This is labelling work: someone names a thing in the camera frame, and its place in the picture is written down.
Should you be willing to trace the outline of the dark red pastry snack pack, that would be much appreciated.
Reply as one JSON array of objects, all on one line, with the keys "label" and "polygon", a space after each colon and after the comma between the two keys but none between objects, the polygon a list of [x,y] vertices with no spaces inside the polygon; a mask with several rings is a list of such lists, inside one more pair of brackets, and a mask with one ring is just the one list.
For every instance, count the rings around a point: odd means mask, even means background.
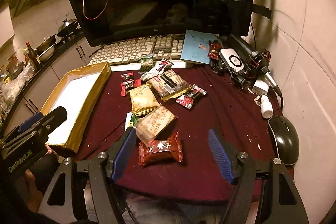
[{"label": "dark red pastry snack pack", "polygon": [[145,166],[158,161],[175,160],[183,162],[182,142],[179,132],[166,140],[154,140],[149,147],[143,141],[139,144],[138,164]]}]

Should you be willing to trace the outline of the tan cake pack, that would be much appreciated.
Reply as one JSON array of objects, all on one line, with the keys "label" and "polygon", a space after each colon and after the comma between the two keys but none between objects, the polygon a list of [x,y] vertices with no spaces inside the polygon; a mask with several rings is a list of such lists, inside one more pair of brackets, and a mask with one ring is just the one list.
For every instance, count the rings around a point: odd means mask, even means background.
[{"label": "tan cake pack", "polygon": [[133,128],[144,145],[150,147],[156,137],[175,119],[177,117],[170,110],[160,105],[145,117],[139,119]]}]

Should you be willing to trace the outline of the yellow snack bag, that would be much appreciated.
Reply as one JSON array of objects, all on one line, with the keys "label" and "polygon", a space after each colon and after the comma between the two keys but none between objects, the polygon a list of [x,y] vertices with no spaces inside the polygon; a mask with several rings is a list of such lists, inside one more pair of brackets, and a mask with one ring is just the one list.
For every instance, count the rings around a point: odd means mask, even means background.
[{"label": "yellow snack bag", "polygon": [[140,117],[149,114],[151,111],[160,106],[150,84],[144,84],[132,89],[130,92],[131,112]]}]

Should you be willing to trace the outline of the small red candy pack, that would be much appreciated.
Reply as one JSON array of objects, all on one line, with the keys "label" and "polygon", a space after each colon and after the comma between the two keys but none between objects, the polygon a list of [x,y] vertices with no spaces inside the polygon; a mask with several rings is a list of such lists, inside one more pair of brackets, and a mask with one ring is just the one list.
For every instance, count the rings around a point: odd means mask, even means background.
[{"label": "small red candy pack", "polygon": [[205,96],[206,94],[206,90],[196,84],[193,84],[192,88],[178,97],[175,102],[187,109],[190,109],[194,104],[195,98],[198,96]]}]

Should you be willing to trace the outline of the brown biscuit pack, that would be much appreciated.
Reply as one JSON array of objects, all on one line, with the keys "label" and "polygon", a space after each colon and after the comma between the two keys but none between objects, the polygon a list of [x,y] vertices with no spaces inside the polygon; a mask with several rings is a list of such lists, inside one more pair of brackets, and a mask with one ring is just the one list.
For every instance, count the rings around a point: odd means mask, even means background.
[{"label": "brown biscuit pack", "polygon": [[172,69],[153,77],[148,83],[163,102],[177,98],[192,88],[187,81]]}]

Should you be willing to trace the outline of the green pea snack pack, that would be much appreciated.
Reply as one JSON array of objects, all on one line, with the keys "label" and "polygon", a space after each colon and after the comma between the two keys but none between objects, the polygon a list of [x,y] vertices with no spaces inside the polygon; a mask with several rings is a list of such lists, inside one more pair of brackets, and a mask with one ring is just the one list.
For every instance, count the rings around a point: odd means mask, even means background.
[{"label": "green pea snack pack", "polygon": [[144,57],[141,57],[139,61],[141,66],[138,72],[140,74],[149,72],[154,67],[153,54],[148,54]]}]

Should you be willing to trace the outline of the white red snack sachet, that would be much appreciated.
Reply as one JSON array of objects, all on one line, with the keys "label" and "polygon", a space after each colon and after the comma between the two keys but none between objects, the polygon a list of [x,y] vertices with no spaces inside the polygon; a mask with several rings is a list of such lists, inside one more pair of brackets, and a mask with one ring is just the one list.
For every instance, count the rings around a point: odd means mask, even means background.
[{"label": "white red snack sachet", "polygon": [[169,69],[173,66],[173,63],[167,59],[162,59],[161,61],[157,61],[155,66],[151,68],[150,71],[145,72],[141,76],[142,81],[148,81],[153,77],[161,75],[166,69]]}]

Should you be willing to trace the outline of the green white pea pack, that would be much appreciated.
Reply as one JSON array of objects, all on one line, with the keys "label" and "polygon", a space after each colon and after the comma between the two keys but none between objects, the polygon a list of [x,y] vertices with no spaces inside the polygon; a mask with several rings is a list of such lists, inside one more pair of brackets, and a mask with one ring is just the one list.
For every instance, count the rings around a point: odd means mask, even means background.
[{"label": "green white pea pack", "polygon": [[133,114],[132,112],[129,112],[126,114],[125,118],[125,127],[124,130],[127,130],[128,127],[135,126],[139,121],[139,117]]}]

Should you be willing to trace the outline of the white kitchen cabinets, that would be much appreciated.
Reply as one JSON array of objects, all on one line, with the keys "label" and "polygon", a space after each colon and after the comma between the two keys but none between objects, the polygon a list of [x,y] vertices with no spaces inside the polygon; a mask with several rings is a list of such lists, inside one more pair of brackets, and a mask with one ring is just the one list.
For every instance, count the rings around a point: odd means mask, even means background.
[{"label": "white kitchen cabinets", "polygon": [[11,132],[13,128],[41,111],[63,76],[73,69],[88,65],[92,53],[97,49],[99,47],[91,47],[85,37],[73,39],[58,47],[18,94],[3,122],[1,135]]}]

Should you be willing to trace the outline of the gold-edged white tray box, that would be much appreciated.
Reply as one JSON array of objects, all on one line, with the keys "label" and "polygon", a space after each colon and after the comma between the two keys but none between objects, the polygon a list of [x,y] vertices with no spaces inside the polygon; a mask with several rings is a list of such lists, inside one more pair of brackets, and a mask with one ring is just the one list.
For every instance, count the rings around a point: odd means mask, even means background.
[{"label": "gold-edged white tray box", "polygon": [[109,63],[86,65],[67,72],[47,98],[41,112],[46,115],[61,106],[67,119],[49,135],[48,146],[78,152],[88,119],[110,77]]}]

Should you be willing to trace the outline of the dark red table cloth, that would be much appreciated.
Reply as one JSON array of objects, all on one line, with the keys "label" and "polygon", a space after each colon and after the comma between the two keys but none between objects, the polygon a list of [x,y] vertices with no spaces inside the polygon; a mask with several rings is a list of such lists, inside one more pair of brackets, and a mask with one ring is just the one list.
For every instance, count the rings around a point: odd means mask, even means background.
[{"label": "dark red table cloth", "polygon": [[[219,76],[209,67],[174,69],[189,84],[207,91],[187,109],[174,99],[161,102],[176,117],[162,132],[163,139],[179,132],[183,162],[138,164],[138,144],[133,147],[123,176],[117,184],[148,197],[166,198],[184,203],[224,203],[233,187],[221,176],[208,144],[214,128],[240,151],[254,159],[271,160],[276,155],[254,96],[235,88],[230,77]],[[90,159],[105,151],[123,133],[126,114],[131,111],[129,96],[121,96],[122,72],[112,72],[94,106],[75,161]]]}]

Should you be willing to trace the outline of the white bottle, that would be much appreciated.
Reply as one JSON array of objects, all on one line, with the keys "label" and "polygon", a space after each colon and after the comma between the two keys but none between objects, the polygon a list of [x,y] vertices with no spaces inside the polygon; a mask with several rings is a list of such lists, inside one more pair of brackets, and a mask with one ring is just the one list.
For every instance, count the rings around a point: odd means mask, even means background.
[{"label": "white bottle", "polygon": [[266,95],[261,96],[261,114],[264,119],[269,119],[273,116],[273,106]]}]

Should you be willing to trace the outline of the black computer mouse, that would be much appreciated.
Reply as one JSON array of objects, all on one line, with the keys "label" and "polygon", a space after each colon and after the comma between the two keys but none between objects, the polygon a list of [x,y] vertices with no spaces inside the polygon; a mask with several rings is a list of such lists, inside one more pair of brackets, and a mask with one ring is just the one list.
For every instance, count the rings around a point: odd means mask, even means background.
[{"label": "black computer mouse", "polygon": [[299,137],[292,122],[283,115],[274,115],[268,119],[268,129],[276,156],[285,165],[295,165],[299,157]]}]

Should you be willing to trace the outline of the dark sauce bottle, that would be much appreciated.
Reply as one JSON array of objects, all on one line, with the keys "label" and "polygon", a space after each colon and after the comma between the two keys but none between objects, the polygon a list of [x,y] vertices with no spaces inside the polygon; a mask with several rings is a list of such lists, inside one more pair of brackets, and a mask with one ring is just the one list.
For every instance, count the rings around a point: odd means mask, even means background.
[{"label": "dark sauce bottle", "polygon": [[41,65],[41,62],[40,62],[36,52],[32,49],[29,42],[26,42],[26,46],[27,46],[27,49],[28,49],[28,52],[29,52],[29,57],[30,57],[31,61],[33,62],[34,66],[36,67],[37,70],[41,69],[42,65]]}]

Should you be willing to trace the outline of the steel bowl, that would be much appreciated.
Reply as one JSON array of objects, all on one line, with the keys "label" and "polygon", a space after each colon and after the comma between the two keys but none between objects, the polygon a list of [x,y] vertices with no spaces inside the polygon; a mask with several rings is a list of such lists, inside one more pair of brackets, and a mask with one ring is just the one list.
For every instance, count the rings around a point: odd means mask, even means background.
[{"label": "steel bowl", "polygon": [[48,39],[45,39],[44,42],[35,49],[41,63],[47,61],[54,54],[55,43],[56,35],[52,35]]}]

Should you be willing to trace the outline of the white power adapter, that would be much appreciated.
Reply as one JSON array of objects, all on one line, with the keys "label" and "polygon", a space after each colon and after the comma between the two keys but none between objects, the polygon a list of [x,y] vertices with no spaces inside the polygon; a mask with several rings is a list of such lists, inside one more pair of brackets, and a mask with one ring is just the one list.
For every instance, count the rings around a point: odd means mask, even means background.
[{"label": "white power adapter", "polygon": [[263,95],[266,96],[268,94],[269,87],[270,87],[270,84],[268,80],[264,76],[260,76],[255,81],[252,87],[252,92],[254,94],[257,94],[258,96],[263,96]]}]

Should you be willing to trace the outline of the white round-dial gadget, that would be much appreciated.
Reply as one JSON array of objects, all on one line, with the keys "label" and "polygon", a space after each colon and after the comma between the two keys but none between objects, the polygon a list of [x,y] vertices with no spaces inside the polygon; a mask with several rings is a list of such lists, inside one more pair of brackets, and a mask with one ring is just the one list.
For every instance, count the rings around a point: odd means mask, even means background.
[{"label": "white round-dial gadget", "polygon": [[223,48],[220,50],[219,56],[224,61],[230,73],[242,75],[245,72],[245,64],[234,49]]}]

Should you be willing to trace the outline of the black wok with lid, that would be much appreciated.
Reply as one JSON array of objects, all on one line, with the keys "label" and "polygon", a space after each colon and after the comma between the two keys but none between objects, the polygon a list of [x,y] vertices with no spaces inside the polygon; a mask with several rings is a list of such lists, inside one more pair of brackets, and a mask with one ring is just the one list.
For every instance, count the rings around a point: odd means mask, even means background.
[{"label": "black wok with lid", "polygon": [[76,19],[65,19],[63,24],[59,27],[56,34],[60,38],[64,38],[73,33],[78,27],[78,21]]}]

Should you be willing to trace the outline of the red figurine toy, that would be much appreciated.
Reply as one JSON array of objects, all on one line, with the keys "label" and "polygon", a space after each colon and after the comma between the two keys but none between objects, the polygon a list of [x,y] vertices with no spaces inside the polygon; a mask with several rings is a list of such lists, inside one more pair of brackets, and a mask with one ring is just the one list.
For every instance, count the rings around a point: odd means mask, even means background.
[{"label": "red figurine toy", "polygon": [[210,58],[210,67],[214,69],[219,61],[219,52],[222,46],[218,40],[209,40],[209,52],[207,56]]}]

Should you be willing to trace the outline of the light blue booklet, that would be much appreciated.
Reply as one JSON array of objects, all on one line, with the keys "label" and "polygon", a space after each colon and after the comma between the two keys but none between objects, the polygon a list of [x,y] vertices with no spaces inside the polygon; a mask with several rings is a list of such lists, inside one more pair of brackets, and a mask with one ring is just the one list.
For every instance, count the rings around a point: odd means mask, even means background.
[{"label": "light blue booklet", "polygon": [[208,65],[210,63],[209,41],[217,39],[215,34],[187,30],[183,42],[181,60],[187,63]]}]

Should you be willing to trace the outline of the beige mechanical keyboard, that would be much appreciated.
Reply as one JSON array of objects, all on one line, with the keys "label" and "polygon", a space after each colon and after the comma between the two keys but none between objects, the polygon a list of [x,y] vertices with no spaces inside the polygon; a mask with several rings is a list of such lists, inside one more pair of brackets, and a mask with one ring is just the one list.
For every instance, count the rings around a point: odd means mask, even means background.
[{"label": "beige mechanical keyboard", "polygon": [[108,61],[111,65],[138,63],[140,58],[152,55],[154,61],[181,58],[185,34],[146,36],[124,40],[101,47],[95,52],[89,64]]}]

